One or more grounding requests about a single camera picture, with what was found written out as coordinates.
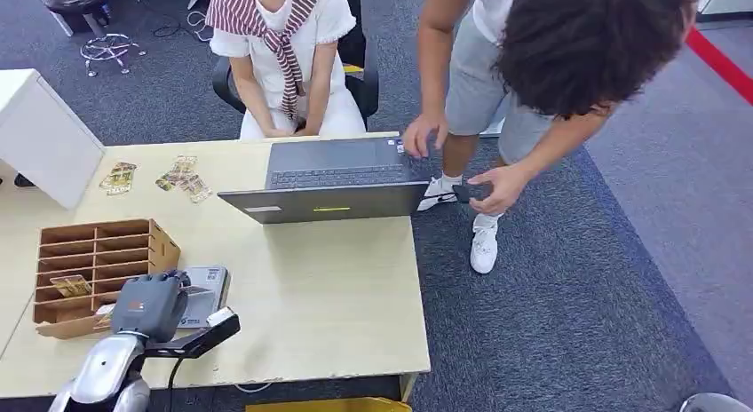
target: laptop keyboard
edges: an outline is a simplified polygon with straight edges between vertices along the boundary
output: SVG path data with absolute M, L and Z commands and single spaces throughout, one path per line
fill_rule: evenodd
M 292 170 L 272 174 L 272 188 L 363 186 L 409 181 L 403 165 L 368 166 L 337 170 Z

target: sock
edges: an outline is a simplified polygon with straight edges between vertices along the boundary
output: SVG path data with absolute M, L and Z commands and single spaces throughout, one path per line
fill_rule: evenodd
M 452 186 L 459 186 L 463 184 L 463 176 L 449 177 L 442 172 L 442 178 L 440 178 L 440 184 L 444 190 L 452 190 Z
M 479 214 L 476 219 L 473 220 L 474 226 L 480 227 L 492 227 L 496 224 L 497 220 L 504 215 L 504 212 L 496 215 Z

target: wooden compartment box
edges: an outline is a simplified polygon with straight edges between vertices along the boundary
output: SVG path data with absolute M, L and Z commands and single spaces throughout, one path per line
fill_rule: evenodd
M 180 248 L 152 219 L 133 219 L 42 230 L 34 292 L 36 330 L 66 339 L 108 329 L 97 310 L 113 304 L 135 276 L 178 266 Z M 64 297 L 51 279 L 81 275 L 91 293 Z

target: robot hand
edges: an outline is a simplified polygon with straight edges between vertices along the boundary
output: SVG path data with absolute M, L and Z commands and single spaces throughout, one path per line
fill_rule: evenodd
M 123 285 L 112 315 L 113 335 L 89 351 L 78 376 L 55 397 L 51 412 L 144 412 L 149 387 L 141 378 L 147 357 L 195 359 L 239 330 L 229 307 L 207 318 L 210 327 L 171 341 L 186 310 L 185 273 L 141 276 Z

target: gray laptop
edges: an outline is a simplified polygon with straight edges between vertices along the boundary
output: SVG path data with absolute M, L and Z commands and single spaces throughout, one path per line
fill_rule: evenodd
M 399 138 L 275 143 L 266 189 L 218 196 L 262 224 L 405 216 L 429 182 Z

